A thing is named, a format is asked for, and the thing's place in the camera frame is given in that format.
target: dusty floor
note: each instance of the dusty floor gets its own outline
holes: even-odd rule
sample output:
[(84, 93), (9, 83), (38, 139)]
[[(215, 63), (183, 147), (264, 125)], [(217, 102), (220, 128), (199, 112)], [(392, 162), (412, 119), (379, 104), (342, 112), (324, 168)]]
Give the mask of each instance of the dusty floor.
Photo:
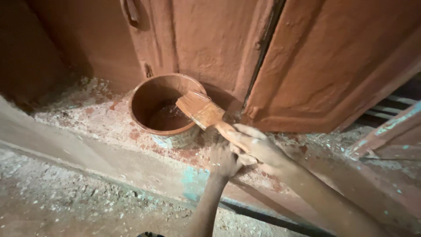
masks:
[[(0, 236), (183, 236), (193, 210), (0, 150)], [(214, 236), (303, 236), (219, 209)]]

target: painted door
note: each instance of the painted door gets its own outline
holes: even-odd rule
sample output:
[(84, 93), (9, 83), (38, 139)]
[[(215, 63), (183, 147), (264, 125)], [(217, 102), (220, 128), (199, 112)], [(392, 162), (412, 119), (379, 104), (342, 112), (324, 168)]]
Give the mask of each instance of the painted door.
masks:
[(343, 129), (420, 68), (421, 2), (286, 0), (242, 122)]
[(272, 0), (121, 0), (142, 69), (200, 81), (226, 110), (243, 106)]

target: paintbrush bristles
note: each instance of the paintbrush bristles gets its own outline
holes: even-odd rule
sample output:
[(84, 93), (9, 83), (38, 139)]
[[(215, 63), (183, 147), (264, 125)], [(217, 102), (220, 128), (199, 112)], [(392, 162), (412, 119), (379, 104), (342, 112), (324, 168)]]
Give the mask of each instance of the paintbrush bristles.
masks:
[(202, 110), (210, 101), (212, 100), (209, 97), (200, 92), (189, 91), (177, 100), (176, 105), (191, 118)]
[(203, 130), (221, 121), (225, 113), (211, 98), (195, 91), (179, 98), (176, 105)]

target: wooden plank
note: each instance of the wooden plank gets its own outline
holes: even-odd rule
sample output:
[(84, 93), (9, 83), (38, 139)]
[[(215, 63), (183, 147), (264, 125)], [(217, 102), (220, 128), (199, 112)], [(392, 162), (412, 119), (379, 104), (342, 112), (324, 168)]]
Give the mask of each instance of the wooden plank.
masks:
[(353, 160), (375, 150), (386, 142), (421, 124), (421, 101), (370, 132), (365, 138), (347, 148), (345, 154)]

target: turquoise paint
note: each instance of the turquoise paint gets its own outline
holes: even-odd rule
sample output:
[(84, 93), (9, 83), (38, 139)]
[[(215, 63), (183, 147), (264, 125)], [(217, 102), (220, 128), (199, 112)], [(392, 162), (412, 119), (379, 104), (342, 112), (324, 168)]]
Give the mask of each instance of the turquoise paint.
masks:
[(407, 120), (408, 118), (416, 115), (417, 113), (419, 113), (421, 111), (421, 101), (418, 101), (418, 103), (414, 104), (414, 107), (412, 108), (411, 111), (409, 111), (407, 114), (405, 114), (404, 116), (400, 117), (400, 118), (394, 118), (389, 120), (384, 127), (378, 129), (375, 134), (376, 136), (387, 132), (388, 130), (393, 129), (396, 125), (404, 122), (405, 120)]
[(350, 147), (350, 148), (348, 148), (348, 149), (345, 151), (345, 154), (346, 154), (347, 156), (348, 156), (348, 155), (350, 155), (351, 153), (353, 153), (354, 151), (358, 150), (358, 148), (360, 148), (362, 145), (364, 145), (364, 144), (366, 144), (366, 143), (367, 143), (367, 140), (362, 140), (362, 141), (360, 141), (360, 142), (358, 143), (358, 145), (354, 147), (354, 149), (351, 149), (351, 147)]
[(206, 181), (209, 178), (209, 170), (188, 167), (183, 172), (183, 196), (193, 201), (199, 201), (200, 195), (205, 190)]
[(362, 146), (362, 145), (364, 145), (366, 143), (367, 143), (367, 140), (362, 140), (362, 141), (360, 141), (360, 143), (358, 144), (358, 146)]

